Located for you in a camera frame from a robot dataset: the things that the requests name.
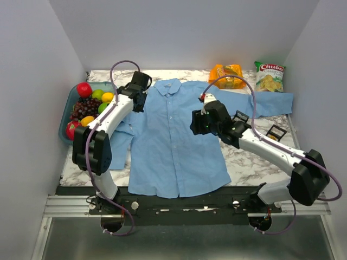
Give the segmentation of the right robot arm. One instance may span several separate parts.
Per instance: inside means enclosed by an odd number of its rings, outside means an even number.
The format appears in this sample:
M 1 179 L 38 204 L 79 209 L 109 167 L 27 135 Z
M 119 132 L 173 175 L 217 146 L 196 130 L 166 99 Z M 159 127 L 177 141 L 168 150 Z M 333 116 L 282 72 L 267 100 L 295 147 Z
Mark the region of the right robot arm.
M 255 134 L 247 120 L 248 116 L 240 111 L 231 117 L 218 100 L 206 101 L 201 110 L 192 112 L 190 129 L 194 135 L 211 133 L 227 145 L 256 154 L 289 176 L 287 180 L 260 184 L 243 202 L 249 209 L 262 212 L 269 205 L 286 200 L 311 206 L 330 182 L 322 155 L 313 149 L 304 152 Z

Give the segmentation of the light blue button shirt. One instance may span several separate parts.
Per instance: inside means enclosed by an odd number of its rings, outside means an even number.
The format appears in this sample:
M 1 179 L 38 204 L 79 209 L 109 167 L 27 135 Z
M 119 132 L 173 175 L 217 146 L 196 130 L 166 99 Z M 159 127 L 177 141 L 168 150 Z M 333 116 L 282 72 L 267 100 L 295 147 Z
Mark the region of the light blue button shirt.
M 218 137 L 193 135 L 192 111 L 207 91 L 230 115 L 276 116 L 292 111 L 293 95 L 257 92 L 255 97 L 209 86 L 206 82 L 161 80 L 149 88 L 144 111 L 130 113 L 111 136 L 112 170 L 130 157 L 128 191 L 163 198 L 193 197 L 230 183 Z

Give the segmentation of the black brooch box red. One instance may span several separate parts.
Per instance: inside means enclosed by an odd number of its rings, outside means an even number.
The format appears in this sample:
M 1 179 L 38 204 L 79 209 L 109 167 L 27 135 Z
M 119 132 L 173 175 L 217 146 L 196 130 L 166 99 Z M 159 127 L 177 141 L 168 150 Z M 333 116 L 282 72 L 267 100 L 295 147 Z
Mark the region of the black brooch box red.
M 237 110 L 235 112 L 234 117 L 232 118 L 233 125 L 243 125 L 247 128 L 250 128 L 250 125 L 248 124 L 249 116 L 246 115 L 245 113 Z

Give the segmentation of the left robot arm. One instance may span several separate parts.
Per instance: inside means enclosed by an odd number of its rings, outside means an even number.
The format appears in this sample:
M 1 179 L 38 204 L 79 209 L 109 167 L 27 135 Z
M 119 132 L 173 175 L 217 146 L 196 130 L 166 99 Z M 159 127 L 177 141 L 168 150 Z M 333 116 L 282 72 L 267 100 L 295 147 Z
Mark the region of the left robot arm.
M 87 126 L 79 126 L 74 133 L 72 162 L 87 171 L 101 207 L 109 214 L 120 208 L 118 187 L 112 180 L 110 138 L 123 119 L 131 112 L 143 112 L 147 89 L 152 78 L 140 71 L 133 73 L 125 86 L 112 83 L 113 98 L 107 107 Z

